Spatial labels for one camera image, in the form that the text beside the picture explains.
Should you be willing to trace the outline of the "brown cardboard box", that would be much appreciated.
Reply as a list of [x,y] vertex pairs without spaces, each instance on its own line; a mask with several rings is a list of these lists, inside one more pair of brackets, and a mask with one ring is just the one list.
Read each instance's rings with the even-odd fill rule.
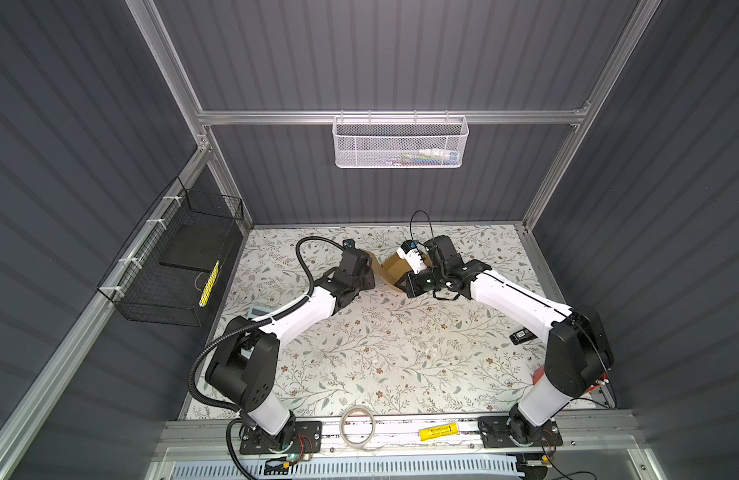
[[369,252],[373,273],[385,280],[394,290],[401,293],[405,293],[405,288],[403,287],[405,276],[407,276],[407,273],[413,271],[405,254],[407,252],[402,247],[399,247],[389,258],[381,261],[375,254]]

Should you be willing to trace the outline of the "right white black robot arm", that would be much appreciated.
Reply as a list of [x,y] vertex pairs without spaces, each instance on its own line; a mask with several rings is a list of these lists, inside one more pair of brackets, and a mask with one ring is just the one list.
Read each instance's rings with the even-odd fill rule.
[[397,256],[409,266],[397,280],[407,297],[453,292],[457,299],[499,310],[545,344],[543,374],[509,410],[507,432],[518,446],[541,440],[557,412],[609,376],[613,350],[595,310],[549,300],[481,260],[465,261],[445,235],[425,243],[409,239],[397,248]]

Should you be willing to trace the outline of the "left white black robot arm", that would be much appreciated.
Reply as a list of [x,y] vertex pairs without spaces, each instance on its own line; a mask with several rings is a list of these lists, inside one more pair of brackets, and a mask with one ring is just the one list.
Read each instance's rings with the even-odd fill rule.
[[359,293],[375,288],[371,254],[350,241],[339,249],[339,264],[319,278],[305,270],[308,287],[299,298],[262,317],[234,318],[205,354],[204,379],[225,398],[217,406],[234,411],[276,451],[295,438],[295,415],[272,392],[279,353],[311,326],[349,306]]

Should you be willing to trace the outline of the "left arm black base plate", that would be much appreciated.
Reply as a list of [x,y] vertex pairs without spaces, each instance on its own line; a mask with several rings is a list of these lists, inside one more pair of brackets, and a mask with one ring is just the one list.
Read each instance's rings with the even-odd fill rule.
[[245,429],[240,434],[237,452],[242,455],[318,453],[321,450],[322,426],[320,421],[290,420],[276,435],[260,427]]

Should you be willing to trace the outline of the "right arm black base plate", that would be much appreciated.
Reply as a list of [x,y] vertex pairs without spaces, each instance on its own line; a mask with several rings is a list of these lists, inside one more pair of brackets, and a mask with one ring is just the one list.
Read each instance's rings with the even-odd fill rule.
[[535,426],[511,416],[483,416],[477,419],[477,428],[485,448],[563,446],[561,430],[552,419]]

